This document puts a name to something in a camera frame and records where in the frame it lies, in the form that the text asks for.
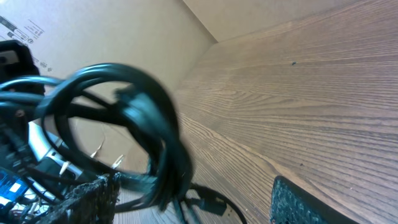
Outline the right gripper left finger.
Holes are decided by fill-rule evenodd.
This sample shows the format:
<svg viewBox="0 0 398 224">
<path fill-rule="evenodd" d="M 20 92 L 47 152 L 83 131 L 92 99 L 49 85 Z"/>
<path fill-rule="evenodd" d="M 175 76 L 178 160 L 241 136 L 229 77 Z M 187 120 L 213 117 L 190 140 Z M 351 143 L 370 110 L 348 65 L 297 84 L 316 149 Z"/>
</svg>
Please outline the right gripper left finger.
<svg viewBox="0 0 398 224">
<path fill-rule="evenodd" d="M 103 175 L 79 185 L 51 207 L 38 224 L 112 224 L 121 188 L 121 174 Z"/>
</svg>

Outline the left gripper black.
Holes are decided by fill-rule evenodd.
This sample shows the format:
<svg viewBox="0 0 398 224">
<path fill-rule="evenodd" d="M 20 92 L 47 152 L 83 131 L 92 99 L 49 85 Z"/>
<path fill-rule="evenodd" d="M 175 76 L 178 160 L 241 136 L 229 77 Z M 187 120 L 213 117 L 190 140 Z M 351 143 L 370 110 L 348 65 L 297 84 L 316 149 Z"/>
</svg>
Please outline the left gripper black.
<svg viewBox="0 0 398 224">
<path fill-rule="evenodd" d="M 37 159 L 27 137 L 27 124 L 52 114 L 66 146 L 55 150 L 74 165 L 81 164 L 81 151 L 68 119 L 81 115 L 72 100 L 81 95 L 81 73 L 68 80 L 40 76 L 29 48 L 18 40 L 1 42 L 1 159 L 2 164 L 26 180 L 33 177 L 59 198 L 50 213 L 37 223 L 80 223 L 81 183 L 35 168 Z"/>
</svg>

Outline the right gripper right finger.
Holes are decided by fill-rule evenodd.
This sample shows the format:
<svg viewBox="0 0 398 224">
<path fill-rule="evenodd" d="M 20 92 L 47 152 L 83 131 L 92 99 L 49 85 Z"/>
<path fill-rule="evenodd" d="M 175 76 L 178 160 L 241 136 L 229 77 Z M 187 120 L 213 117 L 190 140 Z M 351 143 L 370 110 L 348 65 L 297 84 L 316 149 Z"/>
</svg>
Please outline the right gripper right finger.
<svg viewBox="0 0 398 224">
<path fill-rule="evenodd" d="M 271 199 L 273 224 L 357 224 L 282 175 L 274 179 Z"/>
</svg>

